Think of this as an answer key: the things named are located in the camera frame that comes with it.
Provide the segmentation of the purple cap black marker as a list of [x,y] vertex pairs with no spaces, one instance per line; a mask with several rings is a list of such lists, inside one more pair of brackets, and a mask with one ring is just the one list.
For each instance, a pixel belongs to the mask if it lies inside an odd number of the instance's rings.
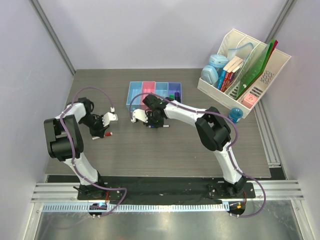
[[174,100],[179,102],[179,103],[181,102],[181,96],[180,96],[179,92],[175,92],[174,93]]

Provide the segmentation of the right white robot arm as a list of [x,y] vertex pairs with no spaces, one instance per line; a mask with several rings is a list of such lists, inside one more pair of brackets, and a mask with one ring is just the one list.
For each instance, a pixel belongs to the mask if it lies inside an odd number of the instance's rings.
[[147,106],[148,126],[161,127],[165,119],[173,119],[195,127],[202,145],[214,153],[220,165],[226,193],[233,198],[243,193],[246,178],[232,150],[231,129],[217,108],[194,108],[154,94],[148,94],[142,102]]

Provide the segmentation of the red cap white marker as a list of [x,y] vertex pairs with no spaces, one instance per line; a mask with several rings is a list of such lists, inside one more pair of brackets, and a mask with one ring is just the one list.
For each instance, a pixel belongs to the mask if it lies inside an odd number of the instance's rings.
[[112,136],[112,135],[113,135],[112,132],[107,132],[107,133],[105,133],[105,134],[103,135],[103,137],[94,136],[94,137],[92,137],[91,139],[92,139],[92,140],[98,140],[98,139],[102,139],[102,138],[105,138],[105,137],[110,137],[110,136]]

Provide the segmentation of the blue cap white marker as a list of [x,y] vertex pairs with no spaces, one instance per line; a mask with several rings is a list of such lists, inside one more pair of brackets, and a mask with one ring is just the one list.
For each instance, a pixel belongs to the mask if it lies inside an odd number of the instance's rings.
[[162,126],[153,126],[153,125],[149,125],[148,127],[149,127],[149,128],[152,128],[152,129],[154,129],[154,128],[169,128],[169,127],[170,127],[170,125],[168,125],[168,124],[166,124],[166,125],[162,125]]

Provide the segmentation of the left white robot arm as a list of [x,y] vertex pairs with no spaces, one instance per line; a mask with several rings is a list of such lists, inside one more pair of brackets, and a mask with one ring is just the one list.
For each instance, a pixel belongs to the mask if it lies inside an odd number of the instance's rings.
[[110,125],[112,115],[93,113],[94,103],[86,97],[67,105],[59,116],[46,119],[43,123],[48,154],[68,165],[80,180],[79,192],[89,192],[100,200],[107,192],[101,175],[89,163],[84,154],[84,142],[79,129],[83,124],[88,127],[92,137],[103,138]]

